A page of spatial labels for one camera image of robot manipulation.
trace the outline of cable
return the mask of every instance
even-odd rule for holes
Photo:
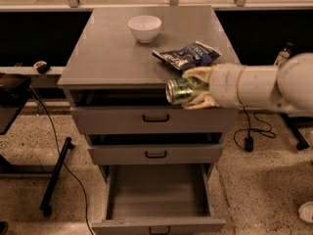
[[[52,128],[53,128],[53,132],[54,132],[54,136],[55,136],[55,141],[56,141],[56,145],[57,145],[57,151],[59,153],[59,155],[61,154],[60,153],[60,148],[59,148],[59,143],[58,143],[58,137],[57,137],[57,131],[56,131],[56,128],[55,128],[55,124],[53,123],[51,117],[50,117],[50,114],[46,108],[46,106],[44,105],[44,103],[42,102],[42,100],[36,96],[35,93],[33,93],[34,97],[36,98],[36,100],[38,100],[38,102],[40,103],[40,105],[43,107],[43,109],[45,110],[50,122],[51,122],[51,125],[52,125]],[[93,230],[91,229],[90,225],[89,225],[89,221],[88,221],[88,200],[87,200],[87,194],[86,194],[86,190],[82,184],[82,182],[78,179],[78,177],[76,175],[74,175],[74,173],[72,173],[70,171],[70,169],[67,167],[67,165],[65,163],[63,163],[63,166],[67,169],[67,171],[69,172],[69,174],[71,174],[75,179],[76,181],[79,183],[79,185],[81,186],[81,189],[83,191],[83,194],[84,194],[84,198],[85,198],[85,221],[86,221],[86,224],[88,226],[88,229],[90,231],[90,234],[94,235],[94,232]]]
[[[268,113],[264,113],[264,112],[256,112],[254,113],[254,117],[257,121],[261,122],[261,123],[265,123],[266,125],[268,125],[268,129],[261,129],[261,128],[252,128],[251,127],[251,120],[250,120],[250,117],[246,111],[246,109],[244,108],[244,111],[246,113],[246,117],[247,117],[247,122],[248,122],[248,128],[243,128],[243,129],[239,129],[235,132],[234,134],[234,142],[235,144],[241,148],[242,150],[244,151],[248,151],[248,152],[251,152],[253,150],[253,139],[252,137],[250,136],[251,132],[256,132],[256,133],[259,133],[265,137],[268,137],[268,138],[276,138],[276,134],[272,131],[272,125],[267,122],[267,121],[264,121],[264,120],[261,120],[258,115],[270,115]],[[243,131],[247,131],[247,136],[245,138],[245,146],[242,146],[238,143],[237,141],[237,135],[238,133],[240,132],[243,132]]]

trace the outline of power adapter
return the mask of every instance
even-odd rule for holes
[[[245,150],[249,153],[253,151],[253,137],[247,136],[245,138]]]

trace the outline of green can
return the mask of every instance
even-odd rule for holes
[[[170,79],[165,88],[167,101],[172,105],[186,104],[206,90],[208,83],[196,77]]]

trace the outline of bowl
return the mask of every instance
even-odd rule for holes
[[[131,33],[142,43],[154,40],[160,30],[162,21],[154,16],[138,16],[128,21]]]

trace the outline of black drawer handle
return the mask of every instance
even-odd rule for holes
[[[152,154],[149,152],[145,153],[147,159],[164,159],[167,156],[167,152],[164,151],[162,154]]]
[[[164,230],[164,228],[167,228],[166,232],[153,232],[154,230]],[[169,235],[170,234],[170,226],[167,227],[149,227],[149,233],[150,235]]]
[[[145,122],[166,122],[169,121],[169,114],[166,114],[165,117],[147,117],[146,115],[143,115],[143,121]]]

